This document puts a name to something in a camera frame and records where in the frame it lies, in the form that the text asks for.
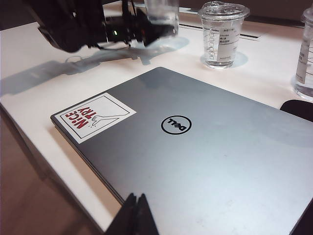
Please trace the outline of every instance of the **sticker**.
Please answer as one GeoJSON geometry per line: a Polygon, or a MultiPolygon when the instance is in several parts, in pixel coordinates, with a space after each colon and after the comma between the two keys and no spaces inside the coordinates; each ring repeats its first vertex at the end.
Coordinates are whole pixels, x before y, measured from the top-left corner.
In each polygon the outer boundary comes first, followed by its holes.
{"type": "Polygon", "coordinates": [[[305,84],[306,78],[308,81],[313,80],[313,42],[312,40],[303,37],[303,42],[300,49],[296,79],[298,82],[305,84]]]}
{"type": "Polygon", "coordinates": [[[229,62],[235,59],[239,37],[240,31],[236,27],[220,28],[217,62],[229,62]]]}
{"type": "Polygon", "coordinates": [[[56,115],[58,121],[82,143],[125,120],[136,111],[104,93],[56,115]]]}
{"type": "Polygon", "coordinates": [[[204,50],[210,62],[229,62],[235,59],[240,27],[221,27],[204,29],[204,50]]]}

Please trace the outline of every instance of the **nice try sticker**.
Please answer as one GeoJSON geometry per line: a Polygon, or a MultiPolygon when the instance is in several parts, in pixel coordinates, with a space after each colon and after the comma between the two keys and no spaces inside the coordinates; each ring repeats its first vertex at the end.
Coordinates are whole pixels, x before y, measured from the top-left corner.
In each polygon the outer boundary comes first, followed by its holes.
{"type": "Polygon", "coordinates": [[[56,118],[78,143],[82,143],[135,113],[104,93],[56,115],[56,118]]]}

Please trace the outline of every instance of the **cup lid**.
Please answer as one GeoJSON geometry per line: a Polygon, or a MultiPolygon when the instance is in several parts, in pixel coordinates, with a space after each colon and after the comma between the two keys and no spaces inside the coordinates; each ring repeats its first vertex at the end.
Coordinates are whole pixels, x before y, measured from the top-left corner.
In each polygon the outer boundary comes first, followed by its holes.
{"type": "Polygon", "coordinates": [[[306,9],[302,15],[302,21],[309,21],[313,23],[313,4],[310,8],[306,9]]]}
{"type": "Polygon", "coordinates": [[[245,18],[249,13],[249,8],[243,5],[210,1],[202,6],[198,15],[204,20],[229,21],[245,18]]]}

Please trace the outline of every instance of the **laptop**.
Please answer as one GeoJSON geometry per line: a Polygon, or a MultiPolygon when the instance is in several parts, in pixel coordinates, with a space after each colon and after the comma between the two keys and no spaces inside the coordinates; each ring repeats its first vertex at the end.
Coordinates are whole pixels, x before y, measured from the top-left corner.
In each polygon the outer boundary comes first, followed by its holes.
{"type": "Polygon", "coordinates": [[[313,123],[165,68],[51,119],[162,235],[288,235],[313,197],[313,123]]]}

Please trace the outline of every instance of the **floor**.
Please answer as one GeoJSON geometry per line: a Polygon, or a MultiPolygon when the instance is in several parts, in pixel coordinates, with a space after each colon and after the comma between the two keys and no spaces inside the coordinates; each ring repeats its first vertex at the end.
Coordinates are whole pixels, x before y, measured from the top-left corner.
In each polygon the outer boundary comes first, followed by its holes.
{"type": "Polygon", "coordinates": [[[71,195],[34,169],[1,118],[0,234],[99,235],[71,195]]]}

